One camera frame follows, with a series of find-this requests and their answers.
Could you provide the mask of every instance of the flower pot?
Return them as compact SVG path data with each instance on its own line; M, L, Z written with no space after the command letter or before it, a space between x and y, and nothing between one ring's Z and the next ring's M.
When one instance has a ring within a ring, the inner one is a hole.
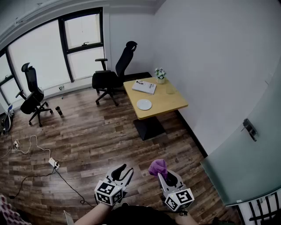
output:
M163 79L160 79L160 78L156 78L156 82L158 83L158 84L164 84L165 83L165 78L163 78Z

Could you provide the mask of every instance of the white plate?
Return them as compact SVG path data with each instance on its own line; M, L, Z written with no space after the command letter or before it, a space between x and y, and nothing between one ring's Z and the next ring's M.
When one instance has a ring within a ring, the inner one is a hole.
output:
M152 107L152 103L147 99L140 99L137 101L137 107L141 110L149 110Z

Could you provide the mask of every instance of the black office chair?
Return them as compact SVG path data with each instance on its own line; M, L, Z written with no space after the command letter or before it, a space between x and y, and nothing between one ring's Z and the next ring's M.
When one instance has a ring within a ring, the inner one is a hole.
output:
M99 100L103 98L105 95L109 94L112 100L114 101L115 105L118 106L118 103L113 98L113 94L115 92L125 92L124 90L118 90L115 89L117 87L122 87L124 83L124 72L126 68L128 67L129 63L131 62L133 58L133 52L137 48L137 43L134 41L129 41L126 44L126 47L121 55L121 58L116 64L116 72L106 70L105 61L107 61L106 58L99 58L96 59L96 62L101 62L103 71L96 71L93 75L92 79L92 86L94 89L97 90L97 93L100 93L100 91L104 91L104 93L96 100L96 104L99 105Z
M31 125L31 121L37 115L39 120L39 126L42 127L40 121L40 113L44 111L50 111L50 113L53 113L53 111L51 109L44 108L45 105L48 106L47 102L44 102L42 105L40 104L40 102L44 98L44 93L37 86L36 70L32 66L28 67L28 65L29 63L25 63L22 66L22 72L25 73L28 89L31 92L31 94L28 97L26 97L23 94L23 90L20 90L20 92L16 95L16 98L20 95L25 100L21 105L21 111L23 113L25 114L34 113L31 119L29 120L29 124Z

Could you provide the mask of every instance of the purple cloth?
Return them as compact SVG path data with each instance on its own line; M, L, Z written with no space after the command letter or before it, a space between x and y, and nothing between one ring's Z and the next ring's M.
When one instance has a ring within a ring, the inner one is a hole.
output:
M157 177L158 173L160 173L165 180L167 179L168 171L165 160L154 160L148 171L150 175Z

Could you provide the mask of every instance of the white flowers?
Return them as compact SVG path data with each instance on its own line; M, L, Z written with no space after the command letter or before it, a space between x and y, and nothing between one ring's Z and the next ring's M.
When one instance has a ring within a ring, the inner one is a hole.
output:
M165 75L166 75L166 72L160 68L156 68L155 71L154 71L154 74L159 78L159 79L164 79Z

